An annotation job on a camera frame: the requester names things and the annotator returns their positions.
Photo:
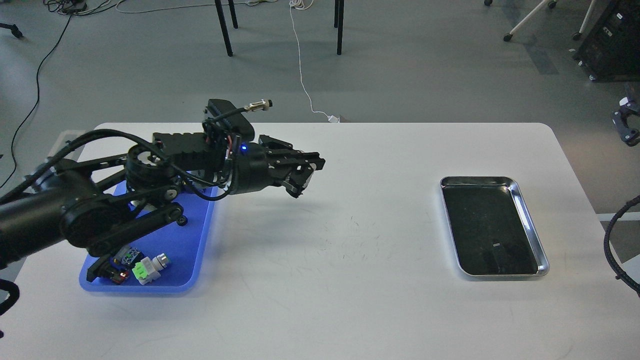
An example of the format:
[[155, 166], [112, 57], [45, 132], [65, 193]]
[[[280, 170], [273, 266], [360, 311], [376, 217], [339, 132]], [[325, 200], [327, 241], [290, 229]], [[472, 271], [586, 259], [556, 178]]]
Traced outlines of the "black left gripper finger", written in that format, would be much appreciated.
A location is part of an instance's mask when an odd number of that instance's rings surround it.
[[323, 170], [326, 160], [318, 152], [294, 152], [295, 173], [302, 173], [308, 168], [312, 171]]
[[314, 170], [291, 171], [279, 182], [279, 185], [284, 187], [290, 196], [297, 199], [302, 195], [304, 189], [308, 187], [313, 173]]

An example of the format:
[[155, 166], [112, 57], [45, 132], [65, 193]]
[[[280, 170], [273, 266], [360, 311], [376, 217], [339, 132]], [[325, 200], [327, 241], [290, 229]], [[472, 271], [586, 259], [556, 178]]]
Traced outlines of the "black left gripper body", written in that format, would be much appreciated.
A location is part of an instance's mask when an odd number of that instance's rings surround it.
[[231, 178], [231, 194], [262, 191], [266, 187], [281, 187], [283, 180], [294, 171], [296, 161], [293, 144], [261, 134], [258, 142], [242, 144], [235, 158]]

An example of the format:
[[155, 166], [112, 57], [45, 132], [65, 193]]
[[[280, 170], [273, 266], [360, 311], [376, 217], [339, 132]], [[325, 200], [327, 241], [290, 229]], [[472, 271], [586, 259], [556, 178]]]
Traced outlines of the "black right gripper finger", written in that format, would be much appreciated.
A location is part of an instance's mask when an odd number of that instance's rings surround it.
[[631, 82], [626, 82], [624, 88], [625, 96], [618, 102], [619, 107], [612, 114], [612, 122], [621, 141], [633, 147], [639, 144], [639, 130], [630, 127], [628, 120], [631, 116], [640, 116], [639, 93]]

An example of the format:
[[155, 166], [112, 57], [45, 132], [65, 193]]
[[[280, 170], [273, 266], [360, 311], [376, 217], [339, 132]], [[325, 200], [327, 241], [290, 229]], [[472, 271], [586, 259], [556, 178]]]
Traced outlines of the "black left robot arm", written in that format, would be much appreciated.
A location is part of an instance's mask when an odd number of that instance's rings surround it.
[[96, 259], [88, 281], [115, 283], [131, 273], [119, 251], [189, 219], [184, 191], [215, 202], [283, 187], [299, 198], [326, 161], [252, 130], [154, 133], [151, 142], [114, 129], [71, 141], [1, 198], [1, 268], [66, 240]]

